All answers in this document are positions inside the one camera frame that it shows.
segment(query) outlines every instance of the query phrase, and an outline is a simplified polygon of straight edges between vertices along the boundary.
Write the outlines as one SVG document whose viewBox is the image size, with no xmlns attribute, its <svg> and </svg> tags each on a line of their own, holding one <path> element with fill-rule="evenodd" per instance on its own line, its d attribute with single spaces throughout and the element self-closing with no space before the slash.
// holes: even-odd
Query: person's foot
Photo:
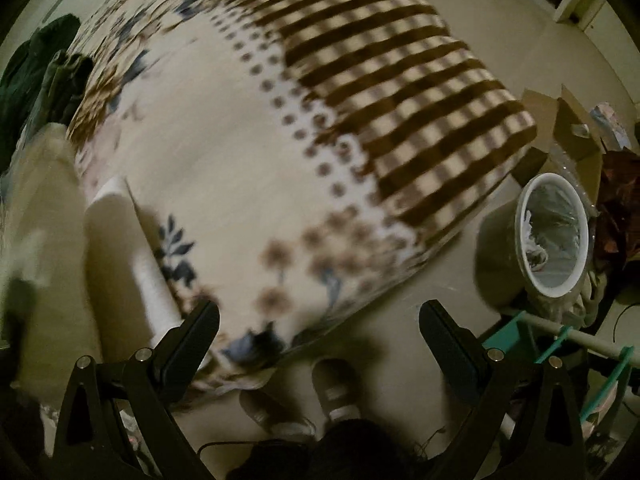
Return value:
<svg viewBox="0 0 640 480">
<path fill-rule="evenodd" d="M 336 424 L 350 418 L 361 418 L 361 386 L 356 371 L 343 359 L 323 359 L 311 371 L 314 390 L 318 394 L 324 416 Z"/>
<path fill-rule="evenodd" d="M 244 412 L 274 438 L 308 442 L 316 436 L 316 427 L 311 421 L 296 416 L 260 390 L 242 390 L 239 399 Z"/>
</svg>

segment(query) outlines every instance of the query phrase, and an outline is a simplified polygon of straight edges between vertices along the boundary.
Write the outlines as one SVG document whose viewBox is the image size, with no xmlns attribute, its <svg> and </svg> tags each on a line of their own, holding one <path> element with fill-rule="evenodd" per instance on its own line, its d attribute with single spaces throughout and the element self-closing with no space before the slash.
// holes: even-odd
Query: white trash can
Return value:
<svg viewBox="0 0 640 480">
<path fill-rule="evenodd" d="M 562 298 L 580 280 L 588 246 L 587 215 L 578 193 L 562 176 L 543 173 L 517 200 L 484 218 L 476 283 L 485 300 L 498 307 L 523 288 L 532 300 Z"/>
</svg>

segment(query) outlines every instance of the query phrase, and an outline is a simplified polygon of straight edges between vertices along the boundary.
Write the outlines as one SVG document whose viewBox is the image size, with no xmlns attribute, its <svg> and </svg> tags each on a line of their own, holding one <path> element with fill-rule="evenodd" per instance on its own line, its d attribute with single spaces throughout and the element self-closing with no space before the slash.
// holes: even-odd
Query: metal screw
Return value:
<svg viewBox="0 0 640 480">
<path fill-rule="evenodd" d="M 486 355 L 489 359 L 491 359 L 491 361 L 495 361 L 496 363 L 504 359 L 504 352 L 499 348 L 489 348 L 486 351 Z"/>
<path fill-rule="evenodd" d="M 140 361 L 142 363 L 149 359 L 152 353 L 151 348 L 141 348 L 136 352 L 136 361 Z"/>
<path fill-rule="evenodd" d="M 91 358 L 88 355 L 83 355 L 81 358 L 76 361 L 76 366 L 81 370 L 84 370 L 91 364 Z"/>
<path fill-rule="evenodd" d="M 549 364 L 552 365 L 553 368 L 562 368 L 562 359 L 552 355 L 549 358 Z"/>
</svg>

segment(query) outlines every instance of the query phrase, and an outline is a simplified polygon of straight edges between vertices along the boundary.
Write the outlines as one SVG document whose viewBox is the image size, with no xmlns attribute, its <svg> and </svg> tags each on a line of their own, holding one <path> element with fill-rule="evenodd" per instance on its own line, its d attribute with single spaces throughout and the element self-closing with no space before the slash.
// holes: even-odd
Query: plaid pattern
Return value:
<svg viewBox="0 0 640 480">
<path fill-rule="evenodd" d="M 356 134 L 369 156 L 359 174 L 376 175 L 382 206 L 427 243 L 534 138 L 532 117 L 424 0 L 235 1 L 280 39 L 290 74 L 338 111 L 317 142 Z"/>
</svg>

